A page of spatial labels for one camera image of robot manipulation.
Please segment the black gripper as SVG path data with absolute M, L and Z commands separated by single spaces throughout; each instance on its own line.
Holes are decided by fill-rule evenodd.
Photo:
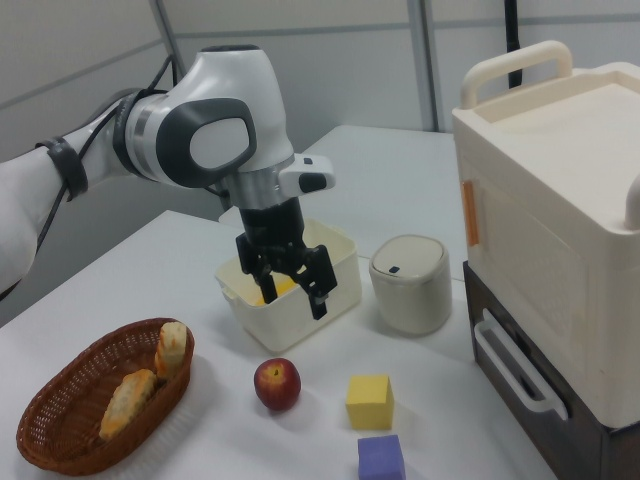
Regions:
M 271 271 L 298 275 L 308 295 L 311 314 L 320 320 L 337 286 L 324 245 L 309 248 L 303 241 L 304 220 L 299 200 L 292 198 L 263 210 L 241 209 L 244 233 L 236 238 L 240 268 L 251 275 L 269 304 L 278 298 Z

